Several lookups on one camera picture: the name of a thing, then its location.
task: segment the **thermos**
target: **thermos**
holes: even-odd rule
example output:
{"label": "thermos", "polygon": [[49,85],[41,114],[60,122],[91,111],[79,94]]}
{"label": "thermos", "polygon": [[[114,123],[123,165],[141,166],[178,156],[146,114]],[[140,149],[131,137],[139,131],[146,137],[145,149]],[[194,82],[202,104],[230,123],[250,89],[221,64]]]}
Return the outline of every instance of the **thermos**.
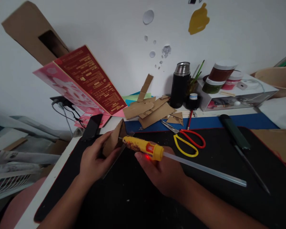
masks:
{"label": "thermos", "polygon": [[182,107],[186,95],[187,83],[190,79],[190,63],[180,62],[177,64],[173,76],[170,106],[172,108]]}

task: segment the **black phone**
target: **black phone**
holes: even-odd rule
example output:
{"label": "black phone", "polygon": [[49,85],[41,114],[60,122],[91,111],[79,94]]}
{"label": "black phone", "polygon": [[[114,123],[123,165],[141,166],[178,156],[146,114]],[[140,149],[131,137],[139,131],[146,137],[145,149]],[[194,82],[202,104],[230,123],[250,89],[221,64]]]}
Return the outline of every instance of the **black phone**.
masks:
{"label": "black phone", "polygon": [[83,133],[81,141],[90,141],[96,136],[97,131],[99,129],[99,125],[101,124],[102,117],[103,114],[91,116],[87,127]]}

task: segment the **stainless steel lid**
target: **stainless steel lid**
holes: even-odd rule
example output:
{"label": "stainless steel lid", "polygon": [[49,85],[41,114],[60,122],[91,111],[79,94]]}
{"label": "stainless steel lid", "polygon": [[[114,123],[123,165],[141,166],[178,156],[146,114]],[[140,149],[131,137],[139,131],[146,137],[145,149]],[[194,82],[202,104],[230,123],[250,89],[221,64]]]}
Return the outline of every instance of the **stainless steel lid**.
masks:
{"label": "stainless steel lid", "polygon": [[185,76],[190,74],[190,62],[180,62],[177,63],[177,67],[175,70],[175,75],[177,76]]}

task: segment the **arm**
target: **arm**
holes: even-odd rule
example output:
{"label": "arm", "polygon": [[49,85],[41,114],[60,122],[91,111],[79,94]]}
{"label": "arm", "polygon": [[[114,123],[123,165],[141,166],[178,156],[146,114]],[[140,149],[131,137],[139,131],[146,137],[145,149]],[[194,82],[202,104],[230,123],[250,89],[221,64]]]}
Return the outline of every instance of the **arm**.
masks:
{"label": "arm", "polygon": [[[170,147],[165,152],[174,154]],[[209,228],[266,228],[264,225],[222,201],[187,177],[179,162],[163,157],[154,166],[141,152],[135,153],[152,183],[165,196],[177,200]]]}
{"label": "arm", "polygon": [[100,179],[115,161],[120,148],[115,149],[106,159],[97,158],[103,143],[110,136],[111,131],[100,136],[92,146],[89,146],[82,155],[80,172],[63,197],[41,222],[38,229],[65,229],[72,228],[83,200],[94,184]]}

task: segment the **green paper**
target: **green paper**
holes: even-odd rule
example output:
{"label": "green paper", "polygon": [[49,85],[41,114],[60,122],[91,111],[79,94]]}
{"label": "green paper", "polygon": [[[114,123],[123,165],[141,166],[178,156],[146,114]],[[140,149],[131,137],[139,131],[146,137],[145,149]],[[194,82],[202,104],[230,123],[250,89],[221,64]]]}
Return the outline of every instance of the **green paper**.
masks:
{"label": "green paper", "polygon": [[[122,98],[125,100],[133,100],[133,101],[137,101],[138,100],[139,95],[126,95],[126,96],[122,96]],[[144,99],[149,99],[152,97],[151,93],[146,93]]]}

